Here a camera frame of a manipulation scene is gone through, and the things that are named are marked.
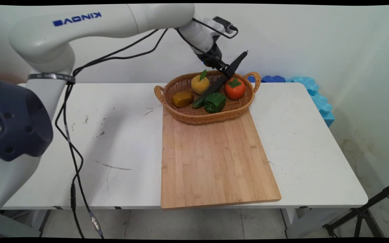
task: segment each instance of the black cable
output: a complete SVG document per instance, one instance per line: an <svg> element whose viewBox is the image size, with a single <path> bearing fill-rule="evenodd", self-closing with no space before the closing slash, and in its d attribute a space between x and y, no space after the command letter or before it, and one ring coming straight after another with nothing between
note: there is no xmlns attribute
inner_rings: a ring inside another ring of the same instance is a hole
<svg viewBox="0 0 389 243"><path fill-rule="evenodd" d="M207 55L208 57L211 57L211 58L214 58L216 60L220 60L219 57L214 57L213 55L210 55L208 53L206 53L205 51L202 51L201 49L197 48L196 46L194 46L192 43L190 43L182 34L181 32L179 31L179 29L175 29L176 32L178 32L179 36L186 42L188 43L191 47L193 47L194 49L196 49L197 51L201 52L202 54L205 54Z"/></svg>
<svg viewBox="0 0 389 243"><path fill-rule="evenodd" d="M224 37L226 37L226 38L228 38L228 39L232 39L233 37L235 37L235 36L238 34L238 29L237 29L235 26L230 26L229 29L235 30L236 33L235 33L234 35L232 35L232 36L228 36L228 35L223 34L223 33L220 32L220 31L214 29L213 27L211 27L211 26L209 26L209 25L203 23L202 21L199 21L199 20L197 20L197 19L195 19L195 18L192 18L192 20L194 20L194 21L200 23L200 24L203 25L203 26L206 26L206 27L212 29L213 31L215 31L215 32L217 32L217 33L219 33L219 34L221 34L222 36L224 36Z"/></svg>
<svg viewBox="0 0 389 243"><path fill-rule="evenodd" d="M140 56L143 56L143 55L146 55L146 54L149 54L153 51L156 50L157 46L159 45L160 41L162 40L163 36L166 34L166 32L168 31L168 29L165 29L165 31L163 32L163 34L160 36L159 40L157 41L156 43L156 46L154 46L153 49L149 50L149 51L146 51L146 52L143 52L141 54L136 54L136 55L133 55L133 56L129 56L129 57L108 57L108 58L99 58L97 60L94 60L92 62L89 62L85 65L82 66L82 69L83 68L87 68L89 66L92 66L92 65L96 65L98 63L101 63L101 62L104 62L104 61L107 61L107 60L115 60L115 59L118 59L118 60L125 60L125 59L130 59L130 58L134 58L134 57L140 57Z"/></svg>
<svg viewBox="0 0 389 243"><path fill-rule="evenodd" d="M125 49L128 49L128 48L134 46L135 44L140 43L141 41L143 41L143 40L145 40L146 38L150 37L152 34L156 33L157 31L158 31L158 29L155 29L155 30L152 31L150 34L147 34L146 36L140 38L139 40L135 41L134 43L131 43L130 45L128 45L128 46L126 46L126 47L124 47L124 48L122 48L122 49L119 49L119 50L117 50L117 51L114 51L114 52L112 52L112 53L109 53L109 54L107 54L107 55L105 55L105 56L103 56L103 57L97 58L96 60L93 60L93 61L91 61L91 62L88 62L86 65L91 64L91 63L94 63L94 62L96 62L96 61L98 61L98 60L101 60L101 59L103 59L103 58L110 57L111 55L117 54L118 52L124 51ZM86 68L86 66L80 66L79 68L76 68L76 69L73 71L73 76L76 76L76 75L77 75L80 71L82 71L84 68Z"/></svg>
<svg viewBox="0 0 389 243"><path fill-rule="evenodd" d="M77 230L79 231L80 237L84 239L85 237L82 234L82 230L80 229L79 221L77 220L77 215L76 215L76 210L72 209L73 211L73 217L74 217L74 222L76 223Z"/></svg>
<svg viewBox="0 0 389 243"><path fill-rule="evenodd" d="M141 39L137 40L136 42L120 49L120 50L117 50L117 51L114 51L110 54L107 54L103 57L100 57L96 60L93 60L91 62L88 62L87 64L79 67L79 68L76 68L74 71L73 71L73 76L75 77L77 74L79 74L80 71L82 71L84 68L87 68L89 66L92 66L92 65L95 65L95 64L98 64L98 63L101 63L101 62L104 62L104 61L107 61L107 60L113 60L113 59L130 59L130 58L134 58L134 57L139 57L139 56L142 56L142 55L145 55L145 54L148 54L148 53L151 53L153 52L157 46L159 45L160 41L162 40L164 34L167 32L168 29L165 29L165 31L163 32L163 34L160 36L158 42L156 43L156 46L154 46L153 49L151 49L150 51L147 51L147 52L143 52L141 54L137 54L137 55L133 55L133 56L129 56L129 57L110 57L111 55L113 54L116 54L120 51L123 51L127 48L130 48L131 46L134 46L135 44L141 42L142 40L146 39L147 37L150 37L152 34L154 34L155 32L158 31L158 29L154 30L153 32L151 32L150 34L146 35L145 37L142 37ZM80 170L82 169L82 166L83 166L83 157L82 155L80 154L80 152L76 149L76 147L74 147L74 145L71 143L71 140L70 140L70 134L69 134L69 131L68 131L68 127L67 127L67 116L66 116L66 111L67 111L67 100L71 94L71 90L73 89L73 84L72 83L67 83L67 87L66 87L66 91L65 91L65 95L64 95L64 102L61 106L61 109L60 111L58 112L58 115L56 117L56 120L55 120L55 126L57 127L58 131L60 131L60 133L63 135L63 137L65 138L65 140L68 142L69 144L69 147L70 147L70 152L71 152L71 157L73 159L73 162L74 162L74 168L76 170L76 174L74 175L73 177L73 180L72 180L72 184L71 184L71 209L73 211L73 217L74 217L74 221L76 223L76 227L77 227L77 230L79 231L79 234L82 238L85 238L84 235L82 234L82 230L80 229L80 225L79 225L79 222L77 220L77 215L76 215L76 188L74 186L74 181L75 179L77 178L77 182L79 184L79 188L80 188L80 192L82 194L82 198L83 198L83 202L85 203L85 206L86 206L86 209L88 210L89 212L89 215L92 217L92 218L95 218L93 217L93 214L91 212L91 210L89 209L89 206L88 206L88 203L86 201L86 198L85 198L85 194L83 192L83 188L82 188L82 183L80 181L80 176L79 176L79 172ZM65 126L65 130L66 130L66 134L64 134L64 132L61 130L61 128L58 126L58 120L61 116L61 114L63 114L63 121L64 121L64 126ZM79 168L77 168L77 163L76 163L76 157L74 156L74 151L76 151L76 153L79 155L80 159L81 159L81 162L80 162L80 166ZM102 239L104 239L104 236L102 234L102 231L101 230L98 230L99 231L99 234L100 234L100 237Z"/></svg>

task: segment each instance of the cucumber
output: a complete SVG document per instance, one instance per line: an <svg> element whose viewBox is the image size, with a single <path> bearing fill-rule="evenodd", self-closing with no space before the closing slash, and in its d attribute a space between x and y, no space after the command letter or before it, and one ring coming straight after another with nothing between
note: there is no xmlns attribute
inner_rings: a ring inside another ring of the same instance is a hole
<svg viewBox="0 0 389 243"><path fill-rule="evenodd" d="M219 91L221 86L226 83L227 77L226 76L220 76L217 81L215 81L212 85L208 87L208 89L203 92L194 102L193 102L193 108L201 108L205 104L205 99L208 97L208 95L215 93Z"/></svg>

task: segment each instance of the blue foam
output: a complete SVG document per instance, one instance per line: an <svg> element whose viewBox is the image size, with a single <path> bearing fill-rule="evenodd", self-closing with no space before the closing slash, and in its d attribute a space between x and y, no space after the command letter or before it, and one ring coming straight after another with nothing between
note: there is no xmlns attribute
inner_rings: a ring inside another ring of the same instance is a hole
<svg viewBox="0 0 389 243"><path fill-rule="evenodd" d="M274 77L265 76L265 77L262 78L261 82L262 83L284 83L285 80L281 76L274 76Z"/></svg>
<svg viewBox="0 0 389 243"><path fill-rule="evenodd" d="M302 83L311 96L315 95L319 89L319 86L315 84L315 80L310 77L293 77L287 82Z"/></svg>
<svg viewBox="0 0 389 243"><path fill-rule="evenodd" d="M323 119L324 119L325 123L327 124L327 126L329 127L334 122L335 117L332 115L331 112L329 112L327 115L323 116Z"/></svg>
<svg viewBox="0 0 389 243"><path fill-rule="evenodd" d="M323 97L316 91L315 95L311 96L313 102L315 102L316 108L321 113L321 116L324 117L330 113L332 106L328 103L328 99Z"/></svg>
<svg viewBox="0 0 389 243"><path fill-rule="evenodd" d="M247 80L250 81L250 83L255 83L256 82L255 77L253 77L251 75L247 78Z"/></svg>

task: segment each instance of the green bell pepper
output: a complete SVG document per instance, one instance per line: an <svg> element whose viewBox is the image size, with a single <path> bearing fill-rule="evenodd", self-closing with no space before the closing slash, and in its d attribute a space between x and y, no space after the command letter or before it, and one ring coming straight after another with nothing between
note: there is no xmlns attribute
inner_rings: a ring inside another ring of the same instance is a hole
<svg viewBox="0 0 389 243"><path fill-rule="evenodd" d="M208 113L221 112L226 103L226 96L219 92L212 93L205 99L205 110Z"/></svg>

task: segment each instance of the wicker basket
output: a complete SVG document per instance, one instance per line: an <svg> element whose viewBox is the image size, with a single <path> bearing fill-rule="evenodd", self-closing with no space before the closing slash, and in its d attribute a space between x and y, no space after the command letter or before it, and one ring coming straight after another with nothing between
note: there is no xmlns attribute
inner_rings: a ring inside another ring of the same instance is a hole
<svg viewBox="0 0 389 243"><path fill-rule="evenodd" d="M197 75L201 75L201 73L181 75L170 81L164 88L161 86L156 86L154 88L154 92L159 101L171 112L175 119L180 120L181 122L203 124L239 117L250 106L255 97L255 92L258 91L259 86L261 85L261 76L257 72L251 72L245 76L234 74L233 77L239 78L245 84L244 96L239 100L226 98L226 104L221 112L209 114L205 111L204 107L194 109L191 105L177 108L172 103L172 96L179 91L193 92L191 89L191 80ZM207 78L210 80L211 84L214 83L220 75L221 73L217 70L207 72ZM253 85L247 80L250 75L254 76L256 79L255 88L253 88ZM224 88L221 87L219 92L224 94ZM199 95L194 92L193 94L195 96L194 99L196 100Z"/></svg>

